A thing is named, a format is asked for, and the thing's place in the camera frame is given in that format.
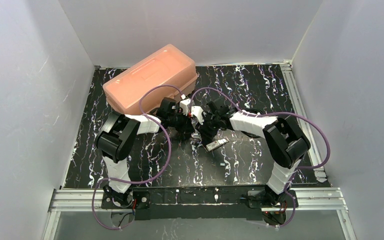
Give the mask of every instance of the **white panel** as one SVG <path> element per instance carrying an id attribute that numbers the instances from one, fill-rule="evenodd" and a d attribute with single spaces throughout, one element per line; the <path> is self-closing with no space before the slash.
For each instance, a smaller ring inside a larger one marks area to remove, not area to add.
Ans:
<path id="1" fill-rule="evenodd" d="M 166 44 L 197 65 L 292 58 L 322 0 L 60 0 L 94 65 L 130 67 Z"/>
<path id="2" fill-rule="evenodd" d="M 357 238 L 384 239 L 384 0 L 323 2 L 293 66 Z"/>
<path id="3" fill-rule="evenodd" d="M 41 239 L 93 71 L 57 0 L 0 1 L 0 239 Z"/>

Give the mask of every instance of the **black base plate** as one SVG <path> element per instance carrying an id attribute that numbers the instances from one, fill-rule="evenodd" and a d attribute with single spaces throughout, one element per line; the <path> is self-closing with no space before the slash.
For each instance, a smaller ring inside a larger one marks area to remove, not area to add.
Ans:
<path id="1" fill-rule="evenodd" d="M 264 185 L 249 186 L 218 186 L 218 187 L 134 187 L 133 197 L 136 199 L 135 220 L 151 219 L 217 219 L 243 218 L 261 221 L 261 208 L 279 207 L 249 201 L 249 193 L 261 192 L 264 195 Z M 111 201 L 102 201 L 103 209 L 119 209 Z M 292 199 L 286 198 L 288 206 Z"/>

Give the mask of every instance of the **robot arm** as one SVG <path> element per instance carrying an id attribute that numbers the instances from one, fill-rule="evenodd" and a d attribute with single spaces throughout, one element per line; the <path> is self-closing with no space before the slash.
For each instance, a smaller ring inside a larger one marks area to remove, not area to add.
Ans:
<path id="1" fill-rule="evenodd" d="M 209 102 L 207 105 L 211 112 L 202 112 L 203 121 L 196 125 L 202 144 L 207 151 L 219 147 L 213 147 L 217 143 L 213 139 L 220 129 L 242 131 L 265 138 L 274 159 L 274 167 L 265 186 L 265 193 L 254 199 L 271 205 L 283 202 L 285 186 L 291 184 L 292 175 L 311 147 L 310 141 L 290 115 L 248 116 L 248 112 L 231 109 L 224 102 L 223 98 Z"/>
<path id="2" fill-rule="evenodd" d="M 161 122 L 155 116 L 148 115 L 148 117 Z M 144 115 L 110 113 L 95 139 L 95 146 L 102 152 L 108 176 L 130 181 L 127 157 L 132 150 L 136 135 L 157 133 L 159 130 L 160 126 Z M 110 181 L 103 190 L 116 202 L 128 206 L 131 203 L 127 192 L 129 187 L 129 183 Z"/>

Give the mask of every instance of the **metal frame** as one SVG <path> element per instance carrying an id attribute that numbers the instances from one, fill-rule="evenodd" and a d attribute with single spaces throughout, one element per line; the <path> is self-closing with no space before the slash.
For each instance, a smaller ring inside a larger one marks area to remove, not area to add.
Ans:
<path id="1" fill-rule="evenodd" d="M 344 210 L 347 204 L 341 189 L 338 187 L 301 187 L 292 188 L 296 192 L 299 207 L 296 210 Z M 53 193 L 49 211 L 54 212 L 91 212 L 93 189 L 62 189 Z M 101 209 L 104 191 L 96 191 L 94 208 L 96 212 L 130 212 L 130 209 Z M 273 211 L 278 207 L 262 208 L 262 211 Z"/>
<path id="2" fill-rule="evenodd" d="M 307 117 L 304 106 L 301 102 L 300 95 L 292 68 L 289 62 L 284 63 L 264 63 L 279 64 L 282 70 L 283 79 L 289 92 L 295 113 Z M 322 162 L 320 154 L 310 128 L 305 121 L 299 120 L 299 124 L 311 143 L 309 156 L 313 166 Z M 314 170 L 316 178 L 319 182 L 327 180 L 325 169 L 323 167 Z M 299 207 L 297 211 L 316 211 L 331 210 L 336 211 L 338 220 L 342 226 L 342 231 L 346 240 L 356 240 L 353 226 L 348 216 L 348 207 L 342 195 L 341 189 L 338 187 L 307 187 L 296 188 L 296 197 L 298 198 Z M 50 206 L 49 215 L 43 233 L 44 240 L 52 240 L 55 237 L 61 212 L 91 212 L 92 211 L 92 195 L 93 189 L 62 189 L 55 190 Z M 96 192 L 94 208 L 97 212 L 130 212 L 129 209 L 101 209 L 101 199 L 103 191 L 100 189 Z M 262 208 L 262 211 L 272 211 L 272 208 Z"/>

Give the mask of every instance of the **metal part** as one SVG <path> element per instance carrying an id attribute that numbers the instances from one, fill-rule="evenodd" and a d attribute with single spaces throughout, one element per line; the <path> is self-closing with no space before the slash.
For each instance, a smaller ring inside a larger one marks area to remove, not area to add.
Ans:
<path id="1" fill-rule="evenodd" d="M 272 209 L 273 205 L 271 201 L 267 200 L 267 189 L 265 187 L 265 190 L 261 191 L 261 190 L 251 190 L 251 191 L 248 191 L 247 195 L 248 195 L 248 205 L 250 208 L 252 209 Z M 293 201 L 295 201 L 295 207 L 299 207 L 300 206 L 300 203 L 298 202 L 297 198 L 296 198 L 296 193 L 294 190 L 289 190 L 288 191 L 292 196 L 293 196 L 293 199 L 290 198 L 289 196 L 287 196 L 285 193 L 279 195 L 279 198 L 276 199 L 276 203 L 277 204 L 274 204 L 274 206 L 276 206 L 276 208 L 279 208 L 278 207 L 278 204 L 280 205 L 280 203 L 284 203 L 286 202 L 289 206 L 292 206 L 293 205 Z"/>
<path id="2" fill-rule="evenodd" d="M 345 235 L 345 239 L 357 240 L 350 218 L 348 217 L 348 210 L 337 210 L 336 212 L 338 213 L 339 222 L 342 227 L 343 234 Z"/>
<path id="3" fill-rule="evenodd" d="M 228 142 L 229 142 L 229 140 L 227 138 L 222 138 L 222 139 L 215 140 L 213 142 L 208 143 L 207 145 L 204 146 L 204 148 L 207 152 L 211 152 L 215 149 L 218 149 L 218 148 L 224 146 Z"/>
<path id="4" fill-rule="evenodd" d="M 151 204 L 151 194 L 148 191 L 132 190 L 133 198 L 136 199 L 135 209 L 147 209 Z"/>
<path id="5" fill-rule="evenodd" d="M 338 187 L 305 187 L 292 188 L 299 202 L 297 210 L 348 210 L 341 189 Z M 49 211 L 61 212 L 91 212 L 92 189 L 62 189 L 54 192 Z M 101 199 L 104 192 L 96 192 L 95 211 L 130 212 L 130 209 L 101 209 Z M 262 211 L 272 211 L 274 208 L 265 207 Z"/>
<path id="6" fill-rule="evenodd" d="M 131 200 L 132 197 L 130 194 L 132 191 L 131 189 L 128 189 L 130 184 L 127 186 L 125 190 L 119 191 L 119 189 L 113 189 L 111 187 L 111 182 L 115 182 L 115 181 L 110 181 L 108 184 L 105 184 L 102 187 L 104 195 L 102 196 L 103 202 L 102 202 L 101 208 L 112 209 L 113 208 L 112 206 L 127 208 L 128 206 L 130 206 L 132 203 L 132 200 Z"/>
<path id="7" fill-rule="evenodd" d="M 58 221 L 60 220 L 60 211 L 51 211 L 47 217 L 47 222 L 45 226 L 45 232 L 43 233 L 43 240 L 52 240 L 55 237 L 57 232 Z"/>
<path id="8" fill-rule="evenodd" d="M 289 92 L 290 100 L 292 101 L 293 109 L 295 110 L 296 114 L 299 114 L 301 116 L 307 117 L 306 111 L 304 110 L 303 103 L 301 102 L 300 94 L 298 92 L 297 84 L 295 82 L 294 75 L 292 73 L 292 68 L 290 64 L 281 64 L 280 69 L 282 70 L 283 79 L 286 83 L 286 87 Z M 320 153 L 318 150 L 318 147 L 316 145 L 316 141 L 313 136 L 313 132 L 311 130 L 310 124 L 307 122 L 298 119 L 298 123 L 301 126 L 302 131 L 307 136 L 308 140 L 311 144 L 311 149 L 308 151 L 308 154 L 310 156 L 311 164 L 313 166 L 316 166 L 320 163 L 322 163 L 322 159 L 320 157 Z M 320 167 L 315 169 L 314 171 L 317 171 L 318 174 L 320 172 L 324 172 L 324 167 Z M 326 177 L 317 176 L 317 180 L 321 183 L 325 182 L 327 180 Z"/>

